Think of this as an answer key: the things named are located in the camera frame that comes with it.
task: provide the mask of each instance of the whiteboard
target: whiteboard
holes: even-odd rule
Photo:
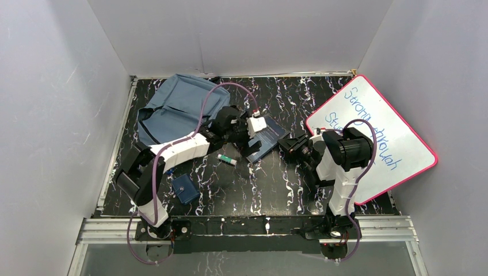
[[[314,133],[316,128],[342,129],[357,118],[367,120],[375,128],[378,149],[375,164],[359,182],[356,204],[372,200],[437,163],[437,155],[362,75],[353,78],[310,115],[306,125]],[[372,138],[364,123],[352,126]]]

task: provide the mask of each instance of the glass panel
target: glass panel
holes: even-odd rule
[[[145,254],[144,244],[134,244]],[[168,247],[158,249],[167,255]],[[405,242],[362,243],[336,266],[301,252],[205,252],[173,255],[158,266],[138,262],[125,244],[90,244],[81,275],[415,275]]]

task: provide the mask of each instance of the pink whiteboard frame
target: pink whiteboard frame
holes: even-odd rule
[[[413,130],[413,128],[405,121],[405,119],[398,113],[398,111],[396,109],[393,108],[393,106],[391,106],[391,104],[384,98],[384,96],[380,93],[380,91],[378,91],[378,89],[376,89],[376,87],[369,81],[368,78],[366,78],[366,76],[364,75],[357,75],[355,76],[352,80],[358,78],[358,77],[362,77],[364,78],[368,83],[369,85],[371,85],[371,87],[373,87],[375,89],[375,91],[378,93],[378,95],[380,95],[380,97],[384,100],[384,102],[395,112],[395,114],[400,118],[402,119],[402,121],[407,125],[407,127],[409,127],[410,131],[412,131],[413,134],[415,134],[415,136],[420,140],[420,142],[422,142],[422,144],[427,148],[427,150],[430,151],[430,153],[434,156],[434,163],[432,163],[431,165],[425,167],[423,170],[417,172],[416,174],[413,174],[407,178],[405,178],[404,180],[398,182],[397,184],[391,186],[389,189],[386,189],[380,193],[378,193],[377,195],[365,200],[364,202],[355,202],[355,204],[358,204],[358,205],[361,205],[361,204],[365,204],[366,202],[370,201],[370,200],[373,200],[375,199],[376,197],[378,197],[379,195],[381,194],[384,194],[385,192],[387,192],[388,190],[391,190],[393,189],[394,187],[397,187],[398,185],[400,185],[401,183],[404,183],[405,181],[409,180],[409,179],[412,179],[414,177],[416,177],[417,175],[423,173],[424,171],[432,168],[433,166],[435,166],[437,164],[437,161],[439,161],[439,158],[437,157],[437,154],[432,151],[432,149],[422,140],[422,138],[420,138],[420,136]],[[319,109],[321,109],[323,106],[325,106],[332,98],[334,98],[335,96],[337,96],[341,91],[343,91],[344,88],[347,88],[348,84],[347,83],[344,87],[341,88],[341,90],[337,91],[337,93],[335,95],[333,95],[332,97],[330,97],[330,99],[328,99],[323,105],[321,105],[316,111],[314,111],[306,120],[305,120],[305,124],[307,125],[307,128],[308,130],[310,131],[310,133],[314,133],[314,131],[308,126],[308,119],[313,115],[315,114],[315,112],[317,112]]]

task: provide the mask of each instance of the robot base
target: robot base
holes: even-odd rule
[[[145,220],[138,222],[135,240],[189,240],[192,235],[192,224],[189,220],[166,220],[160,227],[154,228]]]

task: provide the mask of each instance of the green marker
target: green marker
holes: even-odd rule
[[[230,157],[227,157],[227,156],[225,156],[225,155],[222,155],[222,154],[219,154],[219,155],[217,156],[217,158],[218,158],[219,160],[222,160],[222,161],[224,161],[224,162],[226,162],[226,163],[229,163],[229,164],[232,164],[232,165],[234,165],[234,166],[237,164],[237,160],[234,160],[234,159],[232,159],[232,158],[230,158]]]

